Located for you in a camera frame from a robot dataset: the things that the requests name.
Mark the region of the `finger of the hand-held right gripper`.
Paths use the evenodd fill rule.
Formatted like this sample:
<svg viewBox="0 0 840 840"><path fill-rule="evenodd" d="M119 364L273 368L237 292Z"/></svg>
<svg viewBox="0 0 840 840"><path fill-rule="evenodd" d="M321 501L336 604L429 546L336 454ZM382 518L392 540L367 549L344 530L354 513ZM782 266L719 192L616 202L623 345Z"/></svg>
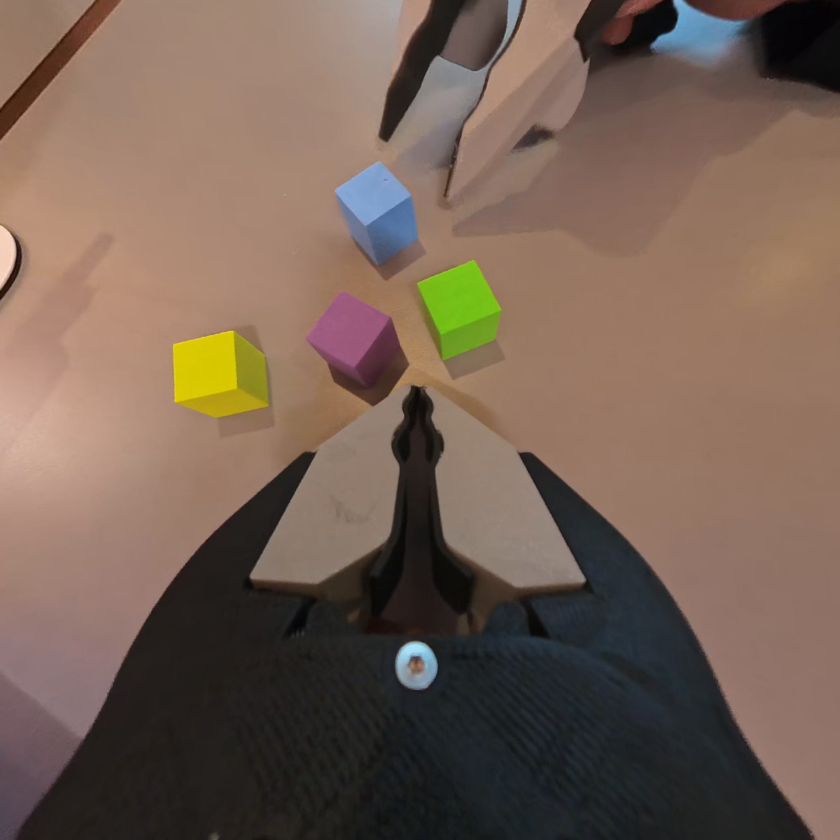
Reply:
<svg viewBox="0 0 840 840"><path fill-rule="evenodd" d="M568 122L581 101L588 67L573 36L540 43L512 38L458 133L446 204L464 201L532 128L552 133Z"/></svg>
<svg viewBox="0 0 840 840"><path fill-rule="evenodd" d="M464 2L395 131L395 171L432 172L451 165L461 127L521 10L520 1Z"/></svg>

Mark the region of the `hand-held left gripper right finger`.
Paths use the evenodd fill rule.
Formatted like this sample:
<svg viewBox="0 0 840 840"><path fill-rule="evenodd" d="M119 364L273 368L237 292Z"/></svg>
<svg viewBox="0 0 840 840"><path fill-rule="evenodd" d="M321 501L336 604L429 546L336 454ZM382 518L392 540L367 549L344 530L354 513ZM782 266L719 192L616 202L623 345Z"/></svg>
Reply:
<svg viewBox="0 0 840 840"><path fill-rule="evenodd" d="M488 617L503 602L580 590L585 575L519 452L440 391L419 392L443 446L434 470L442 540L473 576L458 610Z"/></svg>

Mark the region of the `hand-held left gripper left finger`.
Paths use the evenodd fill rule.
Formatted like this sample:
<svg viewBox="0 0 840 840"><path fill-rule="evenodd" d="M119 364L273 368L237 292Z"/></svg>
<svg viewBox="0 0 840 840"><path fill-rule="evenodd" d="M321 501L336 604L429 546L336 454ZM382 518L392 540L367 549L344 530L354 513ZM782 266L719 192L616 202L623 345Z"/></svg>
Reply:
<svg viewBox="0 0 840 840"><path fill-rule="evenodd" d="M323 442L249 579L255 588L359 601L392 532L400 466L392 451L409 385Z"/></svg>

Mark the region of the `blue foam cube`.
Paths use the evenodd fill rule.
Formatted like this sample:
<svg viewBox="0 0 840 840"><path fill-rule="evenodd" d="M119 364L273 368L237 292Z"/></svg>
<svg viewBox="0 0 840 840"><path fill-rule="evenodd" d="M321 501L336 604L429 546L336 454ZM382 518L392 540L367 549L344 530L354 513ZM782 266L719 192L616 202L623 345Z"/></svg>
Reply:
<svg viewBox="0 0 840 840"><path fill-rule="evenodd" d="M418 241L413 197L383 163L367 167L334 195L351 237L374 265Z"/></svg>

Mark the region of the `purple foam cube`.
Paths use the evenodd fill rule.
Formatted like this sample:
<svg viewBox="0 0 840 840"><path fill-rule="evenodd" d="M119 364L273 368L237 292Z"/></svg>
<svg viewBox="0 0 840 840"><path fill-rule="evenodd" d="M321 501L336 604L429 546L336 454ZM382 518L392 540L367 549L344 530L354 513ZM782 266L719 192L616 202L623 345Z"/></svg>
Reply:
<svg viewBox="0 0 840 840"><path fill-rule="evenodd" d="M371 304L340 292L306 336L334 369L373 387L402 349L392 318Z"/></svg>

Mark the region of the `yellow foam cube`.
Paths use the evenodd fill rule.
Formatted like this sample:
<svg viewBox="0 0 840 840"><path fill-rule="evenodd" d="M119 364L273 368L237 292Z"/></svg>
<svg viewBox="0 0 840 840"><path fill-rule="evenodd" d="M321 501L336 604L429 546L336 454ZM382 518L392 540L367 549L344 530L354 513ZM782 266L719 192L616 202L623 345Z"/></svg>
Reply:
<svg viewBox="0 0 840 840"><path fill-rule="evenodd" d="M265 355L236 331L173 345L174 403L212 418L270 404Z"/></svg>

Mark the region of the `green foam cube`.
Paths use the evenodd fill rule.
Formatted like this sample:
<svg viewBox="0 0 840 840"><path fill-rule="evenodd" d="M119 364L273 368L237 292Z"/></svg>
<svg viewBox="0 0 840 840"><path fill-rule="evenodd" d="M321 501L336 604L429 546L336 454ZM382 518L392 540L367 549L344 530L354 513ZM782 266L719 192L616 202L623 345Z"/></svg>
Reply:
<svg viewBox="0 0 840 840"><path fill-rule="evenodd" d="M416 287L443 361L496 341L501 305L474 259L420 280Z"/></svg>

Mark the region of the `person's right forearm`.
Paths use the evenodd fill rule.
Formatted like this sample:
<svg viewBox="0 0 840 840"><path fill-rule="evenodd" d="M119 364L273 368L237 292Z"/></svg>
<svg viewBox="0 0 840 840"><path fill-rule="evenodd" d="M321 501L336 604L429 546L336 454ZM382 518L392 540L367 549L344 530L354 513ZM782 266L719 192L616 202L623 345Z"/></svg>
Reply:
<svg viewBox="0 0 840 840"><path fill-rule="evenodd" d="M784 2L755 24L766 77L839 90L839 2Z"/></svg>

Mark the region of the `person's right hand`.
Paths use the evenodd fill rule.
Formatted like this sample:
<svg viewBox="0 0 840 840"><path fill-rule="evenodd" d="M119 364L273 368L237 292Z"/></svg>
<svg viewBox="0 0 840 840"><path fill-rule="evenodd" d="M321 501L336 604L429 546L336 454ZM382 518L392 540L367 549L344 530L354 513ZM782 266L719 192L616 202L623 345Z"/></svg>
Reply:
<svg viewBox="0 0 840 840"><path fill-rule="evenodd" d="M729 22L741 22L767 14L786 1L683 1L701 14ZM616 15L604 27L602 42L608 46L621 45L630 36L633 21L658 1L625 1Z"/></svg>

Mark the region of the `white document stand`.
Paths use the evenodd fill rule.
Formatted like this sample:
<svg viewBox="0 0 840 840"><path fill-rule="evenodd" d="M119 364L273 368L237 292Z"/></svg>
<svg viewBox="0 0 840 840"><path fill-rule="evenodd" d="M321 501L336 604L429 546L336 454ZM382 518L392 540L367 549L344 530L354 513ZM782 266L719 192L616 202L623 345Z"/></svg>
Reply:
<svg viewBox="0 0 840 840"><path fill-rule="evenodd" d="M1 225L1 290L3 301L12 289L23 262L23 250L18 237Z"/></svg>

